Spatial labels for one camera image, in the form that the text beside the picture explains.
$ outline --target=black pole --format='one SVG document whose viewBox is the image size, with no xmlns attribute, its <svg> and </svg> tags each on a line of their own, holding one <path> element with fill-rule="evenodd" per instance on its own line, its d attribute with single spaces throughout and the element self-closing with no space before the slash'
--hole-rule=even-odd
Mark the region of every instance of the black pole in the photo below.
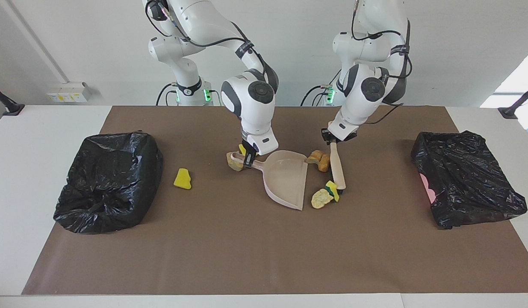
<svg viewBox="0 0 528 308">
<path fill-rule="evenodd" d="M 5 94 L 3 94 L 0 91 L 0 102 L 6 107 L 5 113 L 3 113 L 4 116 L 16 116 L 21 113 L 21 110 L 24 108 L 24 104 L 18 104 L 14 100 L 7 97 Z"/>
<path fill-rule="evenodd" d="M 522 104 L 524 104 L 526 101 L 528 100 L 528 92 L 522 94 L 522 97 L 520 97 L 516 103 L 514 103 L 514 105 L 512 105 L 511 107 L 508 107 L 508 108 L 498 108 L 498 110 L 500 111 L 501 115 L 505 118 L 505 119 L 518 119 L 516 117 L 516 115 L 514 115 L 514 112 L 516 111 L 516 109 L 518 107 L 521 107 Z"/>
</svg>

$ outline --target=black plastic bag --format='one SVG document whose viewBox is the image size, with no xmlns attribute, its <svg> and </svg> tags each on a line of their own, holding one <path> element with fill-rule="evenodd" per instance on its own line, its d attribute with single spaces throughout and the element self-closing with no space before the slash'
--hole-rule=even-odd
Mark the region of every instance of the black plastic bag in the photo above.
<svg viewBox="0 0 528 308">
<path fill-rule="evenodd" d="M 420 133 L 412 162 L 436 195 L 431 212 L 442 228 L 499 222 L 528 211 L 480 135 Z"/>
<path fill-rule="evenodd" d="M 162 168 L 156 141 L 142 131 L 88 137 L 68 172 L 53 219 L 83 234 L 136 226 L 152 204 Z"/>
</svg>

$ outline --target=table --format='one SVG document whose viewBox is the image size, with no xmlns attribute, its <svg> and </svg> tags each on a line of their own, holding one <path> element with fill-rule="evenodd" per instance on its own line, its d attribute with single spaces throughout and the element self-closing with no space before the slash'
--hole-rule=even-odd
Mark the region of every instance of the table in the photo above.
<svg viewBox="0 0 528 308">
<path fill-rule="evenodd" d="M 18 296 L 53 226 L 54 203 L 86 136 L 97 134 L 110 107 L 26 107 L 0 121 L 0 306 L 365 306 L 528 307 L 528 294 L 346 294 L 318 296 Z M 448 109 L 460 131 L 483 135 L 516 191 L 528 201 L 528 134 L 496 110 Z M 49 166 L 47 157 L 53 157 Z M 512 221 L 528 250 L 528 213 Z M 2 230 L 13 230 L 9 234 Z"/>
</svg>

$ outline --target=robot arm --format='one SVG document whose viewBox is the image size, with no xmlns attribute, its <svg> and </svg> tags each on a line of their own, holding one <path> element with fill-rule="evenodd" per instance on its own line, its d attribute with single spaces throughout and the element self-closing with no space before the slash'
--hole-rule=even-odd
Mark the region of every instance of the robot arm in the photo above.
<svg viewBox="0 0 528 308">
<path fill-rule="evenodd" d="M 279 78 L 238 26 L 225 19 L 209 0 L 147 0 L 146 8 L 172 36 L 151 41 L 150 52 L 153 46 L 153 54 L 173 68 L 178 85 L 189 88 L 189 94 L 194 93 L 201 78 L 195 64 L 184 56 L 213 45 L 235 51 L 248 70 L 224 81 L 221 97 L 228 110 L 241 120 L 248 152 L 245 166 L 252 165 L 256 154 L 276 150 L 279 144 L 271 119 Z"/>
<path fill-rule="evenodd" d="M 367 33 L 340 33 L 334 52 L 342 62 L 335 89 L 345 103 L 328 126 L 338 140 L 349 140 L 380 103 L 392 104 L 404 95 L 409 62 L 410 23 L 402 0 L 357 0 L 354 22 Z M 384 62 L 383 67 L 366 62 Z"/>
</svg>

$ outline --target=dustpan handle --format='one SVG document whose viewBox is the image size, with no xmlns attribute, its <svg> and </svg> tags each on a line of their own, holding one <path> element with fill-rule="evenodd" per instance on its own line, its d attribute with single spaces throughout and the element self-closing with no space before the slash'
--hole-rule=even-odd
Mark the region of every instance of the dustpan handle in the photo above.
<svg viewBox="0 0 528 308">
<path fill-rule="evenodd" d="M 344 169 L 342 169 L 342 162 L 338 155 L 338 144 L 336 142 L 330 143 L 330 169 L 332 169 L 332 178 L 339 190 L 345 189 Z"/>
<path fill-rule="evenodd" d="M 231 160 L 233 160 L 234 162 L 243 164 L 245 162 L 245 156 L 237 152 L 234 152 L 231 154 Z M 260 171 L 264 171 L 264 163 L 258 160 L 254 160 L 254 162 L 252 163 L 252 168 L 260 170 Z"/>
</svg>

